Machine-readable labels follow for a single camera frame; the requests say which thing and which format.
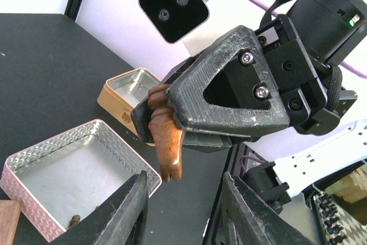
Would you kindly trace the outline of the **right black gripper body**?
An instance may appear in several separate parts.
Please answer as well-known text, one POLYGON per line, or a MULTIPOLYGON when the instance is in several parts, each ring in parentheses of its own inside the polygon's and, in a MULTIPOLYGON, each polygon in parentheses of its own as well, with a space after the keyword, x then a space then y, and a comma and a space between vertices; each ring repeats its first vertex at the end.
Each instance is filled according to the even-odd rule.
POLYGON ((354 91, 343 88, 340 68, 312 61, 284 14, 253 32, 290 117, 289 126, 306 135, 334 130, 357 100, 354 91))

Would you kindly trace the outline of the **brown knight chess piece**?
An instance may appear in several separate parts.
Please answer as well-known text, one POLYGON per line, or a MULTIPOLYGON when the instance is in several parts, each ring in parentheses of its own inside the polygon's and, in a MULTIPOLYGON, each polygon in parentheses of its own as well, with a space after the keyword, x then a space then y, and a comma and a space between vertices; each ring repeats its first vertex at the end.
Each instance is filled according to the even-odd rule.
POLYGON ((178 128, 168 105, 169 84, 160 84, 149 90, 148 107, 153 111, 149 130, 153 136, 163 181, 182 177, 182 144, 185 132, 178 128))

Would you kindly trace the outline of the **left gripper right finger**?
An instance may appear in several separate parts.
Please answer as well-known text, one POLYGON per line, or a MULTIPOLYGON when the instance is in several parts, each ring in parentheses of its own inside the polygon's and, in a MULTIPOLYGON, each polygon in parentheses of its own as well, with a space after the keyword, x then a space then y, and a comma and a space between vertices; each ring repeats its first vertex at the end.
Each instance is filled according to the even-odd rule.
POLYGON ((212 243, 213 226, 219 219, 222 219, 225 244, 313 244, 229 171, 222 175, 203 244, 212 243))

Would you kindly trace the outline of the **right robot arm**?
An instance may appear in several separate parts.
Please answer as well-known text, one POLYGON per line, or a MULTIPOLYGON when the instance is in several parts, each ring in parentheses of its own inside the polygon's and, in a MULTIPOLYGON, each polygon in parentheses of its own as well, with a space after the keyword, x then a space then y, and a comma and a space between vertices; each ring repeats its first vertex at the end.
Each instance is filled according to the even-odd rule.
POLYGON ((363 0, 275 0, 258 29, 237 26, 175 66, 132 110, 136 133, 194 147, 325 135, 357 98, 339 65, 365 37, 363 0))

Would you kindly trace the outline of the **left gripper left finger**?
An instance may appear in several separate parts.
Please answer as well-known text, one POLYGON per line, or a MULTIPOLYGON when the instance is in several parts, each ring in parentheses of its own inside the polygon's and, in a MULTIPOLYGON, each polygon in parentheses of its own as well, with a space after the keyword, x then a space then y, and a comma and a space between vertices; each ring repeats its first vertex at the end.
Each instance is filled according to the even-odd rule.
POLYGON ((102 205, 53 244, 142 244, 147 223, 147 173, 131 176, 102 205))

